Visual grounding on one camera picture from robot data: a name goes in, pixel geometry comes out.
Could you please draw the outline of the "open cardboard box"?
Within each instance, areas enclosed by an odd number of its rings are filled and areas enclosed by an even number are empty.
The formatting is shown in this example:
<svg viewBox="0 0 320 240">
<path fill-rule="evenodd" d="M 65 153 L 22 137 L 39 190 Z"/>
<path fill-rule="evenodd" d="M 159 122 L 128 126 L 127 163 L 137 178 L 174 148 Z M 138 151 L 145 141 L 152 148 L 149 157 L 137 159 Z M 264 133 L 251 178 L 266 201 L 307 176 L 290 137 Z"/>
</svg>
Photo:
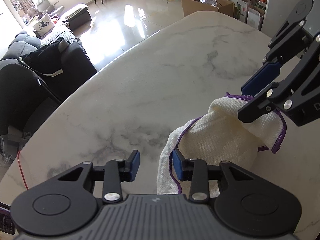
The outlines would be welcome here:
<svg viewBox="0 0 320 240">
<path fill-rule="evenodd" d="M 231 0 L 181 0 L 183 16 L 197 11 L 215 11 L 233 17 L 234 2 Z"/>
</svg>

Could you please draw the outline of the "checkered ottoman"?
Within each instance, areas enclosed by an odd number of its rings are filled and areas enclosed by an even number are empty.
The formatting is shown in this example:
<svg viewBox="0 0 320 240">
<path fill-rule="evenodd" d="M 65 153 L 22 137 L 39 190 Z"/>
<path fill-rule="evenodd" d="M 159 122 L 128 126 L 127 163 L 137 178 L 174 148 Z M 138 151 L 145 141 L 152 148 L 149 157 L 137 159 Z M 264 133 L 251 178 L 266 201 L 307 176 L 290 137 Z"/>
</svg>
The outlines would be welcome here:
<svg viewBox="0 0 320 240">
<path fill-rule="evenodd" d="M 62 22 L 67 22 L 69 24 L 68 28 L 72 31 L 91 21 L 91 19 L 88 6 L 83 3 L 77 4 L 61 16 Z"/>
</svg>

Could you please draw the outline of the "white towel purple trim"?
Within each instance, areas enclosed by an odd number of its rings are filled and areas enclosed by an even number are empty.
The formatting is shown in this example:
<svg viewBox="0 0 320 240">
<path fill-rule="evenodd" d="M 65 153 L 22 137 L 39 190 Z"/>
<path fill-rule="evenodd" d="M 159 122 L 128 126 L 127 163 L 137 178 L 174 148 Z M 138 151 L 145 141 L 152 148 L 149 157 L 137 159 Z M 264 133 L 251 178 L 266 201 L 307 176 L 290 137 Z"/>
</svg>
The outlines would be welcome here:
<svg viewBox="0 0 320 240">
<path fill-rule="evenodd" d="M 278 110 L 250 124 L 241 122 L 238 110 L 252 99 L 227 93 L 210 104 L 207 114 L 171 132 L 159 157 L 157 194 L 188 194 L 190 190 L 190 183 L 180 183 L 172 170 L 175 149 L 185 158 L 202 159 L 209 165 L 227 160 L 246 170 L 259 152 L 276 153 L 286 135 L 286 122 Z"/>
</svg>

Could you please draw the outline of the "grey recliner chair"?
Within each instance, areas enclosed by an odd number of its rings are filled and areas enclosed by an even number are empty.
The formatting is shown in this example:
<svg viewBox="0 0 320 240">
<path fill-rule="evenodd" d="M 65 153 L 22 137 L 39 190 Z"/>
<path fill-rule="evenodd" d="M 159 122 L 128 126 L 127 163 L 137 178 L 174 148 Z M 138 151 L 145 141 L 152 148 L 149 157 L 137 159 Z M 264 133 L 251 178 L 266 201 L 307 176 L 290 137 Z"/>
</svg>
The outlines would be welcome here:
<svg viewBox="0 0 320 240">
<path fill-rule="evenodd" d="M 48 0 L 38 0 L 36 3 L 36 7 L 31 7 L 27 10 L 27 14 L 30 17 L 38 17 L 42 18 L 45 14 L 49 16 L 61 15 L 64 11 L 65 7 L 62 5 L 60 7 L 56 7 L 57 3 L 50 3 Z"/>
</svg>

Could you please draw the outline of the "white horse print cushion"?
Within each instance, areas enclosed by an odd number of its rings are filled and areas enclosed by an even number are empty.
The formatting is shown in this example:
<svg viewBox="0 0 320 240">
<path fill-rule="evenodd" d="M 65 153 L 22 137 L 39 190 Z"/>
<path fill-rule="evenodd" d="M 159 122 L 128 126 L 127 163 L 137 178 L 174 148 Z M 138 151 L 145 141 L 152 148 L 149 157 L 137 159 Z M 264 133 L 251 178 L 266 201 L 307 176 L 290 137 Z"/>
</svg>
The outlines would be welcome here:
<svg viewBox="0 0 320 240">
<path fill-rule="evenodd" d="M 45 13 L 41 19 L 39 19 L 33 25 L 33 31 L 37 37 L 42 37 L 55 27 L 55 24 L 48 13 Z"/>
</svg>

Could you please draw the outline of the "dark grey sofa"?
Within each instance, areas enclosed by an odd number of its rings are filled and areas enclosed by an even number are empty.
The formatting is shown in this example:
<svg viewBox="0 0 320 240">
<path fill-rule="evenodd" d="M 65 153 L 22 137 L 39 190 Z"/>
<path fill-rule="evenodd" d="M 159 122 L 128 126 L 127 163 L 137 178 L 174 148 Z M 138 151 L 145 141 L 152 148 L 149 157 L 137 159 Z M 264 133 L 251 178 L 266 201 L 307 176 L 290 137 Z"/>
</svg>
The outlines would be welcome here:
<svg viewBox="0 0 320 240">
<path fill-rule="evenodd" d="M 35 72 L 52 91 L 66 100 L 97 70 L 90 61 L 81 40 L 61 18 L 42 37 L 33 29 L 21 31 L 1 58 L 1 69 L 10 63 L 20 64 Z"/>
</svg>

